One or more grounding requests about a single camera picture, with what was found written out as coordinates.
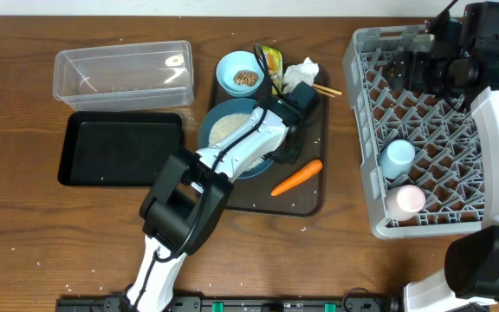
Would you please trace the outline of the dark blue plate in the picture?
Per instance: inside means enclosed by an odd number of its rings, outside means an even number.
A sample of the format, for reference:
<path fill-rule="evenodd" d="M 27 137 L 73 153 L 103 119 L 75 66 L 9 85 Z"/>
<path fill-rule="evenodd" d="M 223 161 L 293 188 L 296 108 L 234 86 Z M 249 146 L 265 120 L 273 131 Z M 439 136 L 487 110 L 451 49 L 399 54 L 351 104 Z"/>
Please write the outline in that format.
<path fill-rule="evenodd" d="M 276 150 L 287 131 L 282 118 L 263 110 L 257 101 L 228 100 L 205 116 L 197 154 L 204 165 L 212 168 L 218 154 L 225 152 L 214 171 L 226 174 L 233 182 L 260 165 L 265 154 Z"/>

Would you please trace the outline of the light blue small bowl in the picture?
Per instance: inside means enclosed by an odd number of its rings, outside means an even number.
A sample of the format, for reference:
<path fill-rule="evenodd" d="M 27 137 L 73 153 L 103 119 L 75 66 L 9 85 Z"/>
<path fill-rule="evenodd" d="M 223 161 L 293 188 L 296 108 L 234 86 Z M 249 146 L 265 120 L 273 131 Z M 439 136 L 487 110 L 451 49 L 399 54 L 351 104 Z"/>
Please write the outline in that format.
<path fill-rule="evenodd" d="M 234 51 L 219 61 L 216 77 L 227 94 L 250 97 L 260 87 L 264 74 L 253 53 Z"/>

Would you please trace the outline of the white rice pile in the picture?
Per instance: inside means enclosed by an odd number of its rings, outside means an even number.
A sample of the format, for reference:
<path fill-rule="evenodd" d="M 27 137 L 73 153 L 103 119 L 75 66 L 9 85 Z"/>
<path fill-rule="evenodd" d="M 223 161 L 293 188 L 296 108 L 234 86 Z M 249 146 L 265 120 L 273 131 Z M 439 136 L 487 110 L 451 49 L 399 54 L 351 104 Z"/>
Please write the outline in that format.
<path fill-rule="evenodd" d="M 219 119 L 211 127 L 209 145 L 217 144 L 241 127 L 249 118 L 249 114 L 229 114 Z"/>

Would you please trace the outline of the light blue cup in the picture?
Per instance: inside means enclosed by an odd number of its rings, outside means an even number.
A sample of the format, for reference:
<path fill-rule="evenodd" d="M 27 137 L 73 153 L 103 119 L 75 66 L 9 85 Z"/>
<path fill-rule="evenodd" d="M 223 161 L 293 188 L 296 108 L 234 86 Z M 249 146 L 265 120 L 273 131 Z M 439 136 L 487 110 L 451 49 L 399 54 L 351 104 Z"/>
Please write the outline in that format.
<path fill-rule="evenodd" d="M 379 156 L 379 166 L 387 179 L 407 174 L 415 158 L 414 146 L 406 140 L 394 140 Z"/>

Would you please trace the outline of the pink cup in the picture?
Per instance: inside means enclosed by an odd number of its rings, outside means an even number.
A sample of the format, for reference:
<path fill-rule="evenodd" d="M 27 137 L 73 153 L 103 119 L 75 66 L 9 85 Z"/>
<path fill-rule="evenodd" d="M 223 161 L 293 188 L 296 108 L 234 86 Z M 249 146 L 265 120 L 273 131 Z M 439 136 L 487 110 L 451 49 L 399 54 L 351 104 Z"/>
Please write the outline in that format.
<path fill-rule="evenodd" d="M 396 221 L 406 221 L 424 208 L 425 201 L 424 192 L 415 185 L 396 187 L 386 194 L 386 215 Z"/>

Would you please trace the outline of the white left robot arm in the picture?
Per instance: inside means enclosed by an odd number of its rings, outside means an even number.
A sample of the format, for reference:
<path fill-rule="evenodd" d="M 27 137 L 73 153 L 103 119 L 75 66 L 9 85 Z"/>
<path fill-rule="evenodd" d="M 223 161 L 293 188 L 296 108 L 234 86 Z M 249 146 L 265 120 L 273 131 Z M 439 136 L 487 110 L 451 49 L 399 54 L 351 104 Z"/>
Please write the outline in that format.
<path fill-rule="evenodd" d="M 169 157 L 139 209 L 145 254 L 121 310 L 162 311 L 168 306 L 184 260 L 216 228 L 235 181 L 260 158 L 285 151 L 288 134 L 305 127 L 318 102 L 315 96 L 296 93 L 262 100 L 221 140 L 195 153 L 180 148 Z"/>

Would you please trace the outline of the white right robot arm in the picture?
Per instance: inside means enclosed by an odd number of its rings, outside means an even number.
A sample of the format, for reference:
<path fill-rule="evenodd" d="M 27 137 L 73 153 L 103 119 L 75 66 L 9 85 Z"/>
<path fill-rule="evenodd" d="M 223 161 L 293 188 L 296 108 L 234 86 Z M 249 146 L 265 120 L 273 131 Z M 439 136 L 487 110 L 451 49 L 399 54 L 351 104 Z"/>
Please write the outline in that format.
<path fill-rule="evenodd" d="M 499 3 L 470 3 L 461 22 L 444 10 L 425 27 L 431 49 L 397 53 L 383 76 L 394 90 L 463 99 L 481 142 L 484 215 L 479 231 L 450 245 L 441 271 L 405 286 L 399 307 L 480 311 L 499 303 Z"/>

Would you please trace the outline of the grey dishwasher rack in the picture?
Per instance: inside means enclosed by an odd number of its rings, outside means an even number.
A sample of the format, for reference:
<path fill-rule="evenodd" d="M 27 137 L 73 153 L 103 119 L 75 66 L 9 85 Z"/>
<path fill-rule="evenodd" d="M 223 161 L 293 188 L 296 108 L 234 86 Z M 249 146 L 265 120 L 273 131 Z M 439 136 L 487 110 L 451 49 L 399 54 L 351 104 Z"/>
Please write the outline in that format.
<path fill-rule="evenodd" d="M 482 227 L 485 188 L 481 142 L 470 112 L 455 101 L 429 94 L 393 91 L 383 67 L 403 50 L 425 52 L 432 39 L 420 25 L 358 29 L 347 47 L 343 69 L 349 104 L 360 137 L 360 174 L 372 233 L 380 239 L 468 234 Z M 415 149 L 412 168 L 387 179 L 379 156 L 394 140 Z M 406 221 L 386 215 L 389 190 L 415 185 L 424 208 Z"/>

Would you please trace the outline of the crumpled white napkin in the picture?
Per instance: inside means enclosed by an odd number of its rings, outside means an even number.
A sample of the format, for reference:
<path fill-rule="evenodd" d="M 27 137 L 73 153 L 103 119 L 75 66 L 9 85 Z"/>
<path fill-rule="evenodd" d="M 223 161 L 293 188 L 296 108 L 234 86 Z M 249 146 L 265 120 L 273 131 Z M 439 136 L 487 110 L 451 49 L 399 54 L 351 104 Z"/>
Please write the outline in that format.
<path fill-rule="evenodd" d="M 309 86 L 312 86 L 314 84 L 314 78 L 318 75 L 319 70 L 319 65 L 313 62 L 309 57 L 307 57 L 303 63 L 288 66 L 282 78 L 282 92 L 284 94 L 292 92 L 301 82 L 305 82 Z"/>

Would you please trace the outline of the wooden chopstick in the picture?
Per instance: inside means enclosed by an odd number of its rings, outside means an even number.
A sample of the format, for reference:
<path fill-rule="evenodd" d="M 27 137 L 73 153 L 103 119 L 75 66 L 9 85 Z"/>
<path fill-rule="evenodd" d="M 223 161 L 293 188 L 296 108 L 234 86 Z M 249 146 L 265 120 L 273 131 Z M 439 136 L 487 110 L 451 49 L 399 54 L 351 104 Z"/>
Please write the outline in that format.
<path fill-rule="evenodd" d="M 332 98 L 334 98 L 334 97 L 335 97 L 335 94 L 331 94 L 331 93 L 329 93 L 329 92 L 327 92 L 327 91 L 323 91 L 323 90 L 318 89 L 318 88 L 314 88 L 314 91 L 316 91 L 316 92 L 317 92 L 317 93 L 319 93 L 319 94 L 326 95 L 326 96 L 328 96 L 328 97 L 332 97 Z"/>
<path fill-rule="evenodd" d="M 323 91 L 327 91 L 327 92 L 329 92 L 331 94 L 335 94 L 335 95 L 342 95 L 342 92 L 339 91 L 339 90 L 328 88 L 328 87 L 324 87 L 324 86 L 316 84 L 316 83 L 313 84 L 313 88 L 318 88 L 318 89 L 321 89 Z"/>

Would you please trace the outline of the green snack wrapper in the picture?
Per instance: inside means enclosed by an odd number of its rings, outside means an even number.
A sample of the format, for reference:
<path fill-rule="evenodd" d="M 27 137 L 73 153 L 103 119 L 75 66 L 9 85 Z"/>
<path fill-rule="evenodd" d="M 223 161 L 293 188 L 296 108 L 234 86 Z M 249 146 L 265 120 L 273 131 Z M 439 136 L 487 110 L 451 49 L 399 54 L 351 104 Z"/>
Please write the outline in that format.
<path fill-rule="evenodd" d="M 273 94 L 278 95 L 282 92 L 282 53 L 278 49 L 268 46 L 262 46 L 262 51 L 267 59 L 271 81 L 274 83 Z"/>

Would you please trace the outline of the orange carrot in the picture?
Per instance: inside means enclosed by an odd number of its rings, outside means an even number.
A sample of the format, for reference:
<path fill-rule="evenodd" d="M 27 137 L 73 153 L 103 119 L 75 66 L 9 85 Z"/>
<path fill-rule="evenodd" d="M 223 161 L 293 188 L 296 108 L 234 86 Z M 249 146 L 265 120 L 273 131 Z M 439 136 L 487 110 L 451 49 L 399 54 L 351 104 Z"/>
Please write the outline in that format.
<path fill-rule="evenodd" d="M 270 193 L 272 197 L 276 197 L 300 184 L 311 179 L 314 175 L 320 172 L 323 168 L 323 163 L 319 159 L 314 159 L 302 167 L 298 172 L 294 173 L 279 185 L 277 185 Z"/>

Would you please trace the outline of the brown serving tray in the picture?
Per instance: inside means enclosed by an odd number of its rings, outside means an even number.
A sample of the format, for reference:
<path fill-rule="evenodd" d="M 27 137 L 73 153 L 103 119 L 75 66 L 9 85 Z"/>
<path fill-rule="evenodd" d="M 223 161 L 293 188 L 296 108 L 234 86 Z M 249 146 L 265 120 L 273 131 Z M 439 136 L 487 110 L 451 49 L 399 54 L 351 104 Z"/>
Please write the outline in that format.
<path fill-rule="evenodd" d="M 245 105 L 242 109 L 223 108 L 211 113 L 215 106 L 236 99 L 228 94 L 219 82 L 219 75 L 226 74 L 226 65 L 221 69 L 216 66 L 216 77 L 211 88 L 209 113 L 204 117 L 198 132 L 198 149 L 209 145 L 210 131 L 216 120 L 224 115 L 250 114 L 252 105 Z M 235 187 L 230 195 L 226 209 L 234 211 L 258 212 L 278 214 L 294 217 L 307 217 L 316 213 L 324 204 L 327 169 L 327 125 L 329 98 L 320 94 L 320 102 L 306 120 L 304 131 L 301 133 L 302 149 L 294 164 L 263 161 L 252 171 L 240 175 L 235 181 Z M 272 197 L 270 193 L 282 181 L 299 171 L 308 162 L 320 159 L 322 170 L 312 178 L 304 181 L 293 189 L 279 196 Z"/>

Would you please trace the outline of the clear plastic bin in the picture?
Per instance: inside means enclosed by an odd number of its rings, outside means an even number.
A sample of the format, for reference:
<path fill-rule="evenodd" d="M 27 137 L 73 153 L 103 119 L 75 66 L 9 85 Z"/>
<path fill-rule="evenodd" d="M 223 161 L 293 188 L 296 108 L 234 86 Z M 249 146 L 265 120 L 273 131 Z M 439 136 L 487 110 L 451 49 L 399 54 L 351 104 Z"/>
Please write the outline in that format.
<path fill-rule="evenodd" d="M 134 111 L 194 101 L 185 40 L 69 49 L 55 57 L 53 96 L 75 111 Z"/>

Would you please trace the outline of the black rectangular tray bin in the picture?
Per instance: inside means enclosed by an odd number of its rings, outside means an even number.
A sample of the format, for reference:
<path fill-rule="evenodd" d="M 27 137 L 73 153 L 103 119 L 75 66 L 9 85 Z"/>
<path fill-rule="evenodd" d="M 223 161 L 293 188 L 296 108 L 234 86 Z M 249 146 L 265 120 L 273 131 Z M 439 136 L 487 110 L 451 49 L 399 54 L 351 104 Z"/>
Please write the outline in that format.
<path fill-rule="evenodd" d="M 183 144 L 178 114 L 75 112 L 68 118 L 57 179 L 68 186 L 150 186 Z"/>

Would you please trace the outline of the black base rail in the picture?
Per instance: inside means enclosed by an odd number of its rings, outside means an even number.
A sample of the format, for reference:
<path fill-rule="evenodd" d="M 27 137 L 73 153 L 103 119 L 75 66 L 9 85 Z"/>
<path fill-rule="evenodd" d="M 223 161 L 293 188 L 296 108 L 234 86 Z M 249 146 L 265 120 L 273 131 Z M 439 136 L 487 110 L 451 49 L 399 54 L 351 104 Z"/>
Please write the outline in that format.
<path fill-rule="evenodd" d="M 55 312 L 125 312 L 133 308 L 122 294 L 102 297 L 65 297 Z M 175 296 L 164 312 L 404 312 L 397 296 L 382 296 L 363 289 L 338 298 L 250 298 Z"/>

